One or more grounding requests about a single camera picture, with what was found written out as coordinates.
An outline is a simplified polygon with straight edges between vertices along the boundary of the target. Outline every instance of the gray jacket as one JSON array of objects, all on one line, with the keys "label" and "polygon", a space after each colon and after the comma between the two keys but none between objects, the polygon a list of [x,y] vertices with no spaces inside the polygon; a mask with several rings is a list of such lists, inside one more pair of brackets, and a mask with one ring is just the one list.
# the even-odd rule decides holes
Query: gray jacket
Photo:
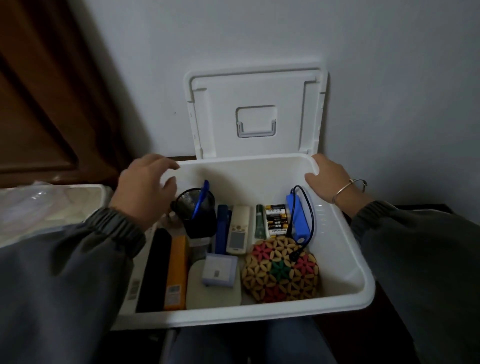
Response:
[{"label": "gray jacket", "polygon": [[[351,227],[422,360],[480,363],[480,227],[379,201]],[[92,362],[144,243],[138,227],[105,208],[0,249],[0,362]]]}]

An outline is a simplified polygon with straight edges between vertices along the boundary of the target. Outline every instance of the red flower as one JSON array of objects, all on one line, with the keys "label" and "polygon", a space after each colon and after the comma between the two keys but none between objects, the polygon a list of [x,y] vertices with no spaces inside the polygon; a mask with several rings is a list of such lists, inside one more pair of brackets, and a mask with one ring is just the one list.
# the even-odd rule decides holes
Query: red flower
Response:
[{"label": "red flower", "polygon": [[272,249],[267,248],[265,242],[261,243],[260,245],[256,245],[253,248],[252,255],[257,257],[258,262],[260,263],[262,260],[270,260],[270,252]]},{"label": "red flower", "polygon": [[308,254],[305,254],[304,256],[301,256],[297,260],[297,264],[295,265],[295,269],[298,269],[301,274],[304,276],[307,272],[314,274],[313,269],[316,266],[315,263],[309,262],[308,261]]},{"label": "red flower", "polygon": [[272,303],[272,302],[281,302],[287,299],[287,295],[284,294],[276,285],[273,288],[266,288],[265,289],[265,297],[264,297],[264,302],[265,303]]}]

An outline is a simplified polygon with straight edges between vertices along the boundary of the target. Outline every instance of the hand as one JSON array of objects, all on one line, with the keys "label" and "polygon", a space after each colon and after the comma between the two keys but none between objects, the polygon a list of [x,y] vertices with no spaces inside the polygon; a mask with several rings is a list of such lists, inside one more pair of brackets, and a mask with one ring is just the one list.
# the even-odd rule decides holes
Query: hand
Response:
[{"label": "hand", "polygon": [[[340,164],[332,162],[323,154],[315,154],[312,158],[317,162],[320,173],[318,176],[305,174],[305,181],[321,199],[332,203],[337,192],[350,182],[350,176]],[[351,184],[338,195],[335,202],[343,212],[353,217],[371,201],[371,197]]]},{"label": "hand", "polygon": [[158,154],[147,154],[134,160],[119,178],[110,207],[128,216],[146,231],[165,214],[177,193],[177,179],[171,177],[162,187],[160,177],[180,166]]}]

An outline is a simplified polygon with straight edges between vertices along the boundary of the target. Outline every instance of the orange box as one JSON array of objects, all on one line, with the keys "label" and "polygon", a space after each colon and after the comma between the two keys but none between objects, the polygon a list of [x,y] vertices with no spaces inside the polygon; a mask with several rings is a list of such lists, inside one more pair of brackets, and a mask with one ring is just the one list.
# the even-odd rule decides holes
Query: orange box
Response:
[{"label": "orange box", "polygon": [[167,288],[165,290],[165,311],[185,309],[188,279],[188,246],[186,236],[172,238],[170,262],[168,264]]}]

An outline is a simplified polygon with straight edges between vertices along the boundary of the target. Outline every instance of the remote control screen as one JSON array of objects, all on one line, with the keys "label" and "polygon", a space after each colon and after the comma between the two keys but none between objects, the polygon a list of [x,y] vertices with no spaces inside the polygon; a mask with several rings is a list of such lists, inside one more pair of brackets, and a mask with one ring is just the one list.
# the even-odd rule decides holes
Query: remote control screen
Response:
[{"label": "remote control screen", "polygon": [[245,240],[244,232],[232,231],[232,234],[230,235],[230,248],[242,249],[244,240]]}]

